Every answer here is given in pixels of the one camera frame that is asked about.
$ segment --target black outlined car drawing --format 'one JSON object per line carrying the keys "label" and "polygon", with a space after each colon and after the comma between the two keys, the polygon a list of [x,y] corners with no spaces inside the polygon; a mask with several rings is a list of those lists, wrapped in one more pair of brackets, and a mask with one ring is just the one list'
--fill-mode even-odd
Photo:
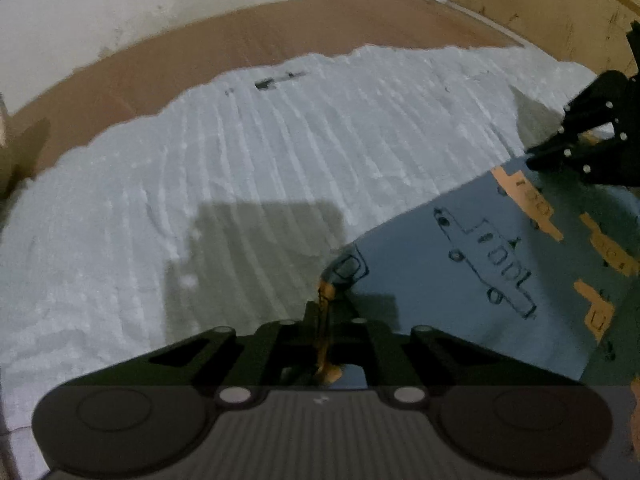
{"label": "black outlined car drawing", "polygon": [[523,288],[531,272],[518,260],[509,242],[486,219],[471,229],[463,228],[447,209],[433,210],[436,222],[451,241],[449,258],[471,267],[480,282],[487,287],[487,298],[493,304],[507,302],[521,317],[527,319],[536,304]]}

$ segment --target wooden board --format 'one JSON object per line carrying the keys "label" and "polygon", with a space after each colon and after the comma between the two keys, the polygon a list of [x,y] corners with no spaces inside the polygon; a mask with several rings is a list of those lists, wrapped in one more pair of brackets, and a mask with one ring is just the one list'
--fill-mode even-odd
{"label": "wooden board", "polygon": [[638,69],[626,42],[640,0],[452,0],[488,17],[559,60],[596,73]]}
{"label": "wooden board", "polygon": [[203,20],[143,41],[45,92],[12,117],[21,174],[51,167],[113,124],[158,113],[181,92],[236,68],[365,44],[508,46],[514,41],[433,0],[290,0]]}

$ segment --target wall stain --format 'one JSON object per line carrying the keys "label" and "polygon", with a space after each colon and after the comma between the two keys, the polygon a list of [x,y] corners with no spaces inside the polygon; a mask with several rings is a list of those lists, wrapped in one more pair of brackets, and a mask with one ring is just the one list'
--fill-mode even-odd
{"label": "wall stain", "polygon": [[253,7],[273,0],[168,0],[145,12],[126,20],[106,38],[97,54],[99,59],[165,31],[219,16],[232,10]]}

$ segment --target ribbed gray panel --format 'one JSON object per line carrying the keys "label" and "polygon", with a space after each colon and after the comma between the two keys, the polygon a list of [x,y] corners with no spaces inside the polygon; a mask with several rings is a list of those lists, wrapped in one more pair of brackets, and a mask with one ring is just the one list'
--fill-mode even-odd
{"label": "ribbed gray panel", "polygon": [[[222,415],[189,457],[145,480],[501,480],[464,460],[417,412],[374,392],[272,392]],[[588,470],[564,480],[596,480]],[[50,480],[78,480],[56,473]]]}

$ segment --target silver screw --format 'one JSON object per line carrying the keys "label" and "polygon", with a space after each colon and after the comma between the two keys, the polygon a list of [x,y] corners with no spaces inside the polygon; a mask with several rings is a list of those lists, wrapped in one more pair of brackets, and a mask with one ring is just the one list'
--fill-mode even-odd
{"label": "silver screw", "polygon": [[398,402],[402,402],[404,404],[414,404],[416,402],[420,402],[424,400],[426,394],[420,388],[416,388],[415,386],[403,386],[402,388],[398,388],[394,391],[394,398]]}
{"label": "silver screw", "polygon": [[242,386],[230,386],[220,391],[218,396],[229,404],[241,404],[251,399],[251,392]]}

